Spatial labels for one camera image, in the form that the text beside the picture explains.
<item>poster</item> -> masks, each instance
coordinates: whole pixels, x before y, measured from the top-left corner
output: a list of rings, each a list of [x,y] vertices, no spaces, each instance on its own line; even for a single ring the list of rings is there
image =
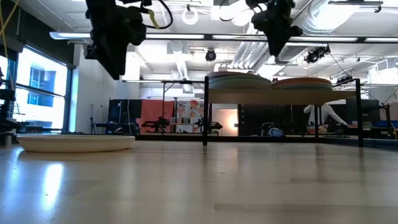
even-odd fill
[[[177,101],[177,123],[194,124],[203,117],[205,111],[203,101]],[[197,125],[177,125],[177,133],[200,133]]]

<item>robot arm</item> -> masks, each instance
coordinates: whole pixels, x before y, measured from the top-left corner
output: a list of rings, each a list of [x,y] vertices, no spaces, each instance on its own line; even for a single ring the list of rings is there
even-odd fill
[[[86,0],[86,18],[90,19],[93,30],[90,32],[93,43],[85,50],[86,59],[95,59],[102,64],[114,80],[124,75],[127,46],[140,45],[146,38],[148,28],[166,29],[173,19],[170,9],[163,0],[160,3],[170,15],[170,24],[165,27],[143,24],[141,13],[153,12],[144,6],[152,5],[152,0],[121,0],[125,3],[141,2],[140,7],[117,6],[115,0]]]
[[[294,0],[246,0],[246,4],[254,9],[260,3],[267,4],[267,10],[255,14],[251,22],[254,28],[262,31],[267,36],[269,53],[277,57],[286,42],[295,36],[303,34],[303,30],[292,26],[290,18]]]

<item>wall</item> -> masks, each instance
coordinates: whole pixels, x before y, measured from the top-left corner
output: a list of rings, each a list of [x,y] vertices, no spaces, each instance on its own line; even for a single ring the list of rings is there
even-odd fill
[[[70,131],[90,133],[90,105],[94,105],[94,122],[107,122],[109,99],[116,96],[117,82],[99,62],[85,59],[80,45],[75,46],[74,64]]]
[[[370,84],[398,85],[398,69],[390,68],[378,72],[376,68],[372,68],[369,70],[368,80]],[[397,89],[397,87],[373,87],[369,92],[381,103],[394,103],[398,102],[398,94],[394,93]]]
[[[127,52],[126,55],[126,74],[122,76],[123,80],[139,80],[140,65],[134,52]],[[123,83],[121,80],[116,84],[115,99],[137,100],[139,98],[139,83]]]
[[[203,90],[199,87],[194,89],[195,93],[203,93]],[[139,98],[147,99],[150,96],[162,97],[163,88],[140,88],[139,89]],[[181,88],[170,88],[167,90],[165,97],[194,97],[193,93],[185,94]]]

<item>stacked plates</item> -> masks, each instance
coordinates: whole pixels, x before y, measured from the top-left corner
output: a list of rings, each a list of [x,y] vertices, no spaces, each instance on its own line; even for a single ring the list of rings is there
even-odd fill
[[[332,90],[329,80],[324,78],[288,78],[272,84],[273,90]]]
[[[211,72],[209,88],[211,89],[269,89],[271,81],[257,75],[239,72]]]

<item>window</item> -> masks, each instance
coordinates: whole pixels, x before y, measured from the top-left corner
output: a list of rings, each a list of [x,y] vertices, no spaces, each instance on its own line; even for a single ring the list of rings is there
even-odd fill
[[[43,128],[62,129],[67,75],[66,66],[24,48],[17,68],[18,114],[13,118]]]
[[[65,96],[68,68],[29,49],[19,54],[17,83]]]

